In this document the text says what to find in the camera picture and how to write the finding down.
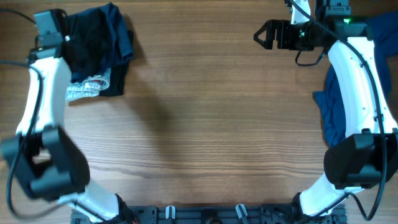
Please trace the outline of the black polo shirt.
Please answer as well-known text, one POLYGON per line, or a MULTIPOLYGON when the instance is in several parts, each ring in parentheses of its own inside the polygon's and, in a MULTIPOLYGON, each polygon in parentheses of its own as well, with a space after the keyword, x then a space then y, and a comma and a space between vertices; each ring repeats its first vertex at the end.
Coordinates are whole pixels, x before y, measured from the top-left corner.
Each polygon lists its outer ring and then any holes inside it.
POLYGON ((68 16, 66 42, 71 83, 81 83, 103 71, 102 60, 111 50, 106 16, 100 9, 68 16))

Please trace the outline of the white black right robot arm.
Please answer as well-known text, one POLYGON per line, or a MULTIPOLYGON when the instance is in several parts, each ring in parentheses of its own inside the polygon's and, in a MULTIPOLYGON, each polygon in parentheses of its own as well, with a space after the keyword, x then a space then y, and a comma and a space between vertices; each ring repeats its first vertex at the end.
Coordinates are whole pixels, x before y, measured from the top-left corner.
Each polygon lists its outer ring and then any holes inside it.
POLYGON ((286 1, 291 20, 269 20, 253 39, 265 49, 312 51, 320 47, 333 67, 345 112, 345 138, 329 148, 322 176, 293 202, 292 218, 305 223, 331 214, 347 198, 377 188, 371 220, 384 188, 397 171, 397 122, 389 111, 377 73, 374 27, 354 16, 348 1, 286 1))

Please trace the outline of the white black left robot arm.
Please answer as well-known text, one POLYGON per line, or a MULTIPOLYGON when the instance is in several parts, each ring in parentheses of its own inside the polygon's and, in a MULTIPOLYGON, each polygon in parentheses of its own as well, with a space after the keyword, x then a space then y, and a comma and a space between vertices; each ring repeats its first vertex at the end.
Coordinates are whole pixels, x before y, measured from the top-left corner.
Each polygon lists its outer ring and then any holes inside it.
POLYGON ((85 156, 63 128, 65 95, 72 75, 66 12, 37 12, 32 22, 39 32, 39 45, 30 50, 27 61, 1 62, 28 68, 30 74, 27 103, 16 135, 1 142, 2 157, 9 166, 6 202, 10 213, 18 220, 35 220, 69 205, 90 223, 139 223, 119 195, 91 180, 85 156), (29 198, 55 205, 36 214, 18 212, 12 202, 14 179, 29 198))

